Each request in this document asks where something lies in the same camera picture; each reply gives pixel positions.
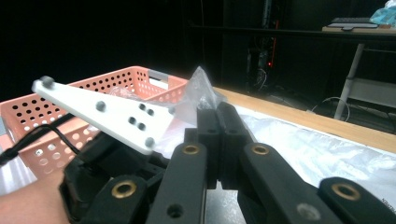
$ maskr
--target plastic bag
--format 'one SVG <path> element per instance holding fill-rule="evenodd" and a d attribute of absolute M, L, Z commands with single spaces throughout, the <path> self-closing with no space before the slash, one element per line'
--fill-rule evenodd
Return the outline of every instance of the plastic bag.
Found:
<path fill-rule="evenodd" d="M 396 0 L 390 0 L 384 8 L 377 10 L 370 21 L 379 25 L 396 27 Z"/>
<path fill-rule="evenodd" d="M 117 95 L 136 101 L 144 101 L 136 94 L 122 87 L 114 87 L 110 95 Z M 176 103 L 164 103 L 158 101 L 144 101 L 153 105 L 161 105 L 175 109 L 175 118 L 181 119 L 196 126 L 196 109 L 216 109 L 220 102 L 226 101 L 226 97 L 213 90 L 206 72 L 198 67 L 187 83 L 182 99 Z"/>

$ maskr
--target pink plastic basket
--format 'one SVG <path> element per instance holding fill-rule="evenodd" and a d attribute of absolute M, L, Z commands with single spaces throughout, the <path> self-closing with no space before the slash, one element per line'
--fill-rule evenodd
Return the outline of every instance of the pink plastic basket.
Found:
<path fill-rule="evenodd" d="M 152 84 L 153 80 L 165 86 L 167 84 L 167 89 Z M 132 66 L 69 85 L 103 93 L 108 93 L 116 86 L 124 87 L 145 100 L 176 103 L 181 99 L 186 83 L 187 80 L 183 78 Z M 1 103 L 0 119 L 3 119 L 6 129 L 6 134 L 0 136 L 1 148 L 12 147 L 34 127 L 42 123 L 51 123 L 65 113 L 65 110 L 37 94 Z M 96 134 L 88 127 L 85 121 L 74 118 L 61 125 L 59 130 L 74 146 L 81 148 Z M 20 152 L 21 159 L 37 178 L 48 175 L 56 169 L 62 169 L 74 156 L 70 148 L 55 133 L 48 133 Z"/>

